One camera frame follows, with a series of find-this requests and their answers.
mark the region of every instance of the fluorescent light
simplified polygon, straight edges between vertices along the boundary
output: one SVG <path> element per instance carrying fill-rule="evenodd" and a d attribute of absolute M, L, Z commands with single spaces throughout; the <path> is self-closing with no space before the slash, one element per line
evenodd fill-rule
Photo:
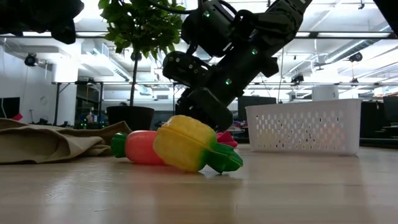
<path fill-rule="evenodd" d="M 103 100 L 103 101 L 130 101 L 130 100 L 123 100 L 123 99 L 112 99 L 112 100 Z M 153 102 L 153 101 L 168 101 L 168 102 L 173 102 L 173 100 L 168 99 L 168 100 L 156 100 L 156 99 L 134 99 L 134 101 L 148 101 L 148 102 Z"/>
<path fill-rule="evenodd" d="M 130 101 L 130 100 L 103 100 L 103 101 Z"/>
<path fill-rule="evenodd" d="M 78 37 L 103 37 L 107 32 L 76 32 Z"/>
<path fill-rule="evenodd" d="M 296 34 L 296 37 L 309 37 L 310 36 L 310 32 L 298 32 Z"/>
<path fill-rule="evenodd" d="M 104 82 L 104 85 L 131 85 L 131 82 Z"/>
<path fill-rule="evenodd" d="M 386 38 L 390 36 L 390 32 L 320 32 L 318 37 L 323 38 Z"/>
<path fill-rule="evenodd" d="M 23 32 L 25 37 L 51 37 L 51 32 L 37 33 L 37 32 Z"/>
<path fill-rule="evenodd" d="M 173 82 L 137 82 L 140 85 L 173 85 Z"/>

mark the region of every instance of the plant leaves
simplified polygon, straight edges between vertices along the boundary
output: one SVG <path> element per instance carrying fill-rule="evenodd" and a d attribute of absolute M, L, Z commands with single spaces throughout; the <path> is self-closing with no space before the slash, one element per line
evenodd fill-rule
<path fill-rule="evenodd" d="M 131 45 L 130 42 L 125 41 L 125 42 L 123 43 L 123 48 L 128 48 L 128 47 L 130 47 L 130 45 Z"/>
<path fill-rule="evenodd" d="M 116 33 L 110 32 L 104 36 L 105 40 L 113 41 L 116 38 Z"/>
<path fill-rule="evenodd" d="M 99 0 L 98 9 L 104 9 L 109 5 L 109 0 Z"/>
<path fill-rule="evenodd" d="M 177 10 L 185 10 L 185 7 L 183 7 L 183 6 L 177 6 L 177 7 L 175 7 L 175 9 L 177 9 Z"/>
<path fill-rule="evenodd" d="M 165 54 L 167 54 L 167 47 L 162 46 L 160 47 L 160 50 L 163 51 Z"/>
<path fill-rule="evenodd" d="M 149 52 L 148 51 L 145 51 L 142 54 L 144 55 L 145 58 L 148 58 L 148 56 L 149 56 Z"/>
<path fill-rule="evenodd" d="M 168 46 L 168 48 L 170 49 L 170 51 L 175 51 L 175 47 L 174 47 L 173 44 L 170 44 L 170 45 Z"/>
<path fill-rule="evenodd" d="M 120 47 L 120 46 L 117 46 L 117 47 L 116 47 L 116 51 L 115 51 L 115 52 L 116 52 L 117 54 L 120 54 L 122 51 L 123 51 L 123 48 L 122 48 L 122 47 Z"/>
<path fill-rule="evenodd" d="M 180 36 L 176 36 L 173 40 L 173 44 L 179 44 L 180 43 Z"/>
<path fill-rule="evenodd" d="M 150 51 L 150 54 L 154 57 L 155 60 L 157 60 L 157 51 L 156 51 L 156 49 L 152 49 Z"/>
<path fill-rule="evenodd" d="M 149 7 L 147 0 L 125 1 L 123 5 L 119 0 L 97 1 L 102 2 L 102 7 L 105 6 L 103 1 L 108 3 L 101 14 L 109 26 L 105 39 L 114 42 L 117 53 L 133 45 L 139 47 L 145 58 L 151 54 L 158 59 L 160 52 L 175 51 L 173 43 L 180 43 L 180 15 Z M 155 1 L 165 7 L 185 10 L 177 0 L 171 0 L 171 3 L 168 0 Z"/>

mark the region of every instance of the security camera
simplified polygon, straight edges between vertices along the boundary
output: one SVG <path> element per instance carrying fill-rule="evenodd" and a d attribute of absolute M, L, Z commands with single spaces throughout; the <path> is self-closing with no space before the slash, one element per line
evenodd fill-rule
<path fill-rule="evenodd" d="M 363 59 L 363 56 L 362 56 L 361 52 L 358 52 L 348 58 L 348 60 L 350 62 L 360 62 L 360 61 L 362 61 L 362 59 Z"/>
<path fill-rule="evenodd" d="M 36 67 L 37 66 L 37 57 L 35 53 L 29 53 L 25 58 L 25 65 L 29 67 Z"/>

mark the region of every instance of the desk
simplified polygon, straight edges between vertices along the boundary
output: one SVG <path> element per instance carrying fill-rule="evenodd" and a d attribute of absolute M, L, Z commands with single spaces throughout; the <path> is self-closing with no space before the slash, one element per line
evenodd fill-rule
<path fill-rule="evenodd" d="M 224 175 L 111 157 L 0 166 L 1 223 L 397 223 L 396 151 L 239 153 L 244 167 Z"/>

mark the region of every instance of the white plastic basket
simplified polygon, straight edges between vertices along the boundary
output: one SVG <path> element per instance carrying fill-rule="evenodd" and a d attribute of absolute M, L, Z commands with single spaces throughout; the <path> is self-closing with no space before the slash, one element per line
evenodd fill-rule
<path fill-rule="evenodd" d="M 361 100 L 248 106 L 246 113 L 253 151 L 353 155 L 359 150 Z"/>

